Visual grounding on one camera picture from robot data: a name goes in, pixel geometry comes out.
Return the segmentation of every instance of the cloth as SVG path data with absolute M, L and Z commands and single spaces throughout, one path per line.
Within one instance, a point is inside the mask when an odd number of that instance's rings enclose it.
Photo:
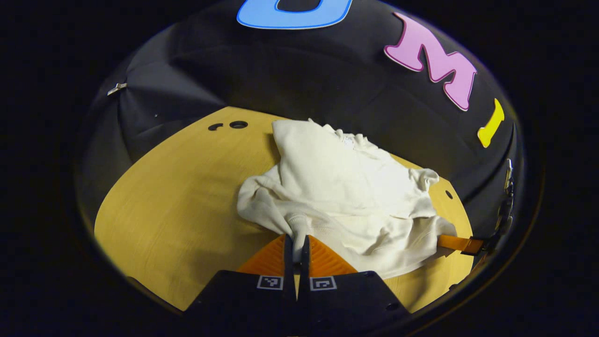
M 305 236 L 328 245 L 356 270 L 391 278 L 420 267 L 437 237 L 456 236 L 428 194 L 430 169 L 406 168 L 362 134 L 330 125 L 274 121 L 281 161 L 241 186 L 237 210 L 249 221 L 294 240 L 300 261 Z

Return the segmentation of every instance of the metal clip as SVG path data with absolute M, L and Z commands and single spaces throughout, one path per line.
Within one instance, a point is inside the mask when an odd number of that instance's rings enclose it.
M 506 182 L 503 185 L 503 189 L 508 193 L 508 189 L 510 187 L 510 183 L 512 182 L 512 171 L 514 168 L 512 167 L 512 160 L 507 159 L 507 171 L 506 171 Z
M 507 217 L 506 223 L 500 228 L 500 234 L 501 235 L 507 234 L 507 232 L 512 227 L 512 222 L 513 221 L 514 221 L 514 217 L 513 216 L 510 215 L 510 216 Z
M 116 86 L 113 89 L 110 89 L 106 96 L 110 96 L 123 88 L 127 88 L 127 83 L 116 83 Z

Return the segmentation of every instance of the screw hole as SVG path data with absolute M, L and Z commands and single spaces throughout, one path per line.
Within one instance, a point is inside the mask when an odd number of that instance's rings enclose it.
M 210 131 L 214 131 L 214 130 L 218 129 L 218 128 L 219 128 L 219 127 L 221 127 L 221 126 L 223 126 L 223 123 L 216 123 L 216 124 L 210 125 L 210 126 L 208 127 L 208 130 L 210 130 Z
M 397 308 L 400 307 L 399 303 L 391 303 L 390 305 L 387 306 L 387 311 L 393 311 L 393 310 L 397 310 Z
M 243 129 L 247 126 L 247 122 L 244 121 L 235 121 L 229 124 L 233 129 Z

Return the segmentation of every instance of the yellow letter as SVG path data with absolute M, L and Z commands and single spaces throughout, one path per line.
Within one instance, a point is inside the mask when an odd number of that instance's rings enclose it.
M 484 128 L 480 128 L 478 133 L 480 142 L 485 148 L 489 147 L 489 144 L 491 144 L 491 138 L 493 138 L 493 135 L 495 135 L 495 132 L 499 127 L 499 124 L 505 118 L 506 117 L 503 114 L 503 108 L 501 107 L 501 104 L 499 104 L 499 101 L 495 99 L 495 111 L 493 111 L 493 115 L 491 115 L 491 119 L 487 122 L 487 125 L 485 125 Z

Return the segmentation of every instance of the orange gripper pad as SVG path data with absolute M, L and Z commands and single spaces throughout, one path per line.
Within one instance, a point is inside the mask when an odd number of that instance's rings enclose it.
M 310 237 L 310 277 L 357 273 L 346 260 L 312 235 Z
M 283 276 L 285 272 L 284 248 L 285 234 L 262 247 L 237 271 L 248 274 Z

